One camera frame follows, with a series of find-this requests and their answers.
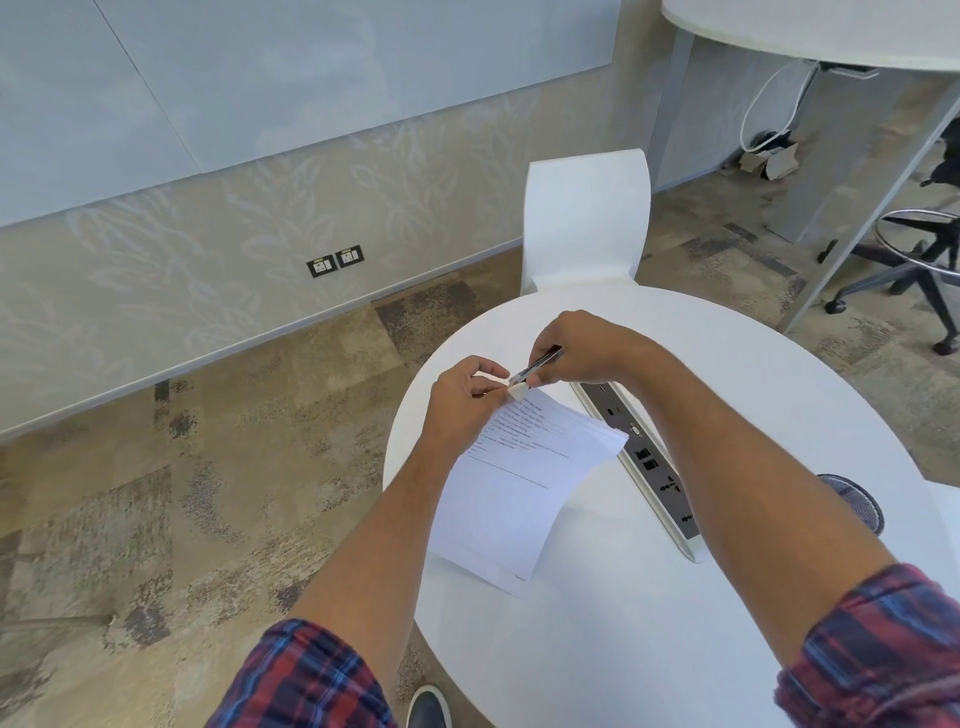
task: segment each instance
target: person's left hand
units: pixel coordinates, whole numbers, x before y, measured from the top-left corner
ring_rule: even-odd
[[[482,356],[468,356],[446,370],[430,390],[420,440],[430,448],[460,457],[501,404],[509,400],[507,385],[477,373],[506,379],[510,372]]]

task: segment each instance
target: hand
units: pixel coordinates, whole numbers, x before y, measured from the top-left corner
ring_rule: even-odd
[[[468,356],[441,374],[430,390],[420,441],[453,460],[473,444],[496,408],[508,401],[506,384],[477,372],[510,376],[496,362]]]
[[[592,313],[564,311],[537,337],[530,363],[556,344],[564,347],[564,354],[528,376],[527,383],[539,387],[560,380],[593,384],[617,381],[630,352],[649,341],[631,328],[612,324]]]

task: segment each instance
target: forearm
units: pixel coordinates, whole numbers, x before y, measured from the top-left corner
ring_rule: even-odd
[[[455,460],[441,448],[418,442],[290,614],[349,643],[385,691],[394,682],[410,636],[430,527]]]
[[[810,628],[894,558],[827,485],[667,350],[638,339],[622,372],[666,442],[710,552],[791,663]]]

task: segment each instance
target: beige wallpaper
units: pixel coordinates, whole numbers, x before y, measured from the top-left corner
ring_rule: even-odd
[[[515,241],[531,160],[646,144],[671,42],[625,0],[609,67],[0,230],[0,437]],[[663,178],[725,158],[782,62],[698,41]]]

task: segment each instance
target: white chair backrest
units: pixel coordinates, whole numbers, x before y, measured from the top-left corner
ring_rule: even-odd
[[[531,162],[520,292],[633,280],[649,221],[642,149]]]
[[[933,502],[940,511],[940,517],[947,526],[947,533],[953,544],[953,553],[960,561],[960,488],[934,483],[931,480],[927,480],[926,485],[933,495]]]

